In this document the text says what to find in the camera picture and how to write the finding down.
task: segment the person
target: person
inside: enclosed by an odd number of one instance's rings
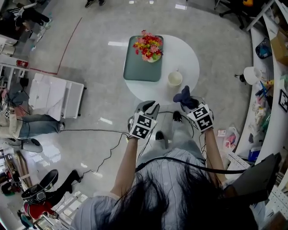
[[[172,147],[166,149],[164,134],[157,132],[153,148],[137,165],[166,156],[204,167],[205,159],[178,111],[173,114],[172,133]],[[212,128],[205,131],[205,138],[207,167],[224,169]],[[249,207],[227,208],[219,202],[225,196],[223,174],[167,159],[154,160],[135,173],[138,139],[128,139],[112,190],[88,198],[71,230],[258,229]]]
[[[22,25],[26,27],[26,31],[30,31],[31,27],[28,23],[28,20],[31,20],[40,26],[44,26],[44,23],[48,23],[50,19],[36,11],[34,8],[27,8],[23,11],[22,15],[17,16],[15,20],[16,30],[19,30]]]
[[[0,138],[27,139],[48,133],[59,133],[64,130],[65,124],[49,115],[26,115],[17,117],[15,109],[9,107],[9,118],[5,111],[0,111]]]
[[[20,210],[17,211],[17,216],[20,218],[20,221],[25,226],[25,228],[29,229],[31,227],[33,229],[37,229],[33,225],[33,220],[31,217],[24,215]]]
[[[88,8],[89,6],[91,6],[96,0],[87,0],[86,4],[85,4],[85,8]],[[102,6],[106,3],[106,0],[99,0],[99,6]]]
[[[72,193],[72,183],[74,181],[81,181],[81,177],[76,170],[73,170],[69,174],[65,182],[56,191],[45,192],[46,199],[43,202],[37,204],[30,203],[29,201],[24,202],[25,212],[35,220],[38,220],[43,214],[52,218],[58,218],[59,215],[52,208],[60,202],[66,192]]]

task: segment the gray tile floor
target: gray tile floor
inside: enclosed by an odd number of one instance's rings
[[[53,16],[51,28],[31,52],[29,62],[30,67],[48,72],[57,72],[65,47],[81,19],[57,75],[87,87],[81,117],[67,119],[66,128],[126,130],[127,119],[140,101],[122,77],[126,47],[109,46],[108,42],[127,42],[132,35],[146,29],[154,34],[179,37],[192,47],[200,65],[200,77],[192,94],[203,97],[213,110],[215,132],[230,125],[240,132],[251,89],[234,78],[234,74],[241,74],[245,67],[252,65],[250,35],[239,30],[237,21],[210,13],[213,0],[205,2],[201,5],[201,1],[191,0],[186,10],[182,10],[176,9],[175,4],[186,5],[185,0],[154,0],[153,4],[149,0],[135,0],[133,4],[129,4],[129,0],[107,0],[102,7],[95,3],[85,9],[84,0],[62,0],[46,11]],[[179,109],[178,104],[172,104],[163,106],[161,111]],[[112,125],[102,122],[101,117],[112,121]],[[158,121],[157,129],[169,136],[172,114],[159,114]],[[197,143],[198,137],[199,133],[195,132]],[[61,184],[74,168],[80,174],[88,169],[96,170],[119,138],[118,133],[104,132],[41,135],[37,139],[44,146],[44,152],[30,155],[32,167],[39,169],[40,179],[49,170],[58,169],[58,184]],[[92,196],[97,190],[111,189],[125,147],[123,138],[99,173],[86,174],[82,183],[75,185],[75,190]]]

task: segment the chair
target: chair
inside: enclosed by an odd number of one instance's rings
[[[239,28],[242,30],[244,28],[244,23],[241,16],[244,17],[247,22],[250,21],[249,13],[247,13],[247,10],[253,7],[253,0],[231,0],[229,3],[223,1],[220,2],[230,8],[230,10],[220,13],[219,16],[222,18],[225,14],[236,14],[241,24]]]

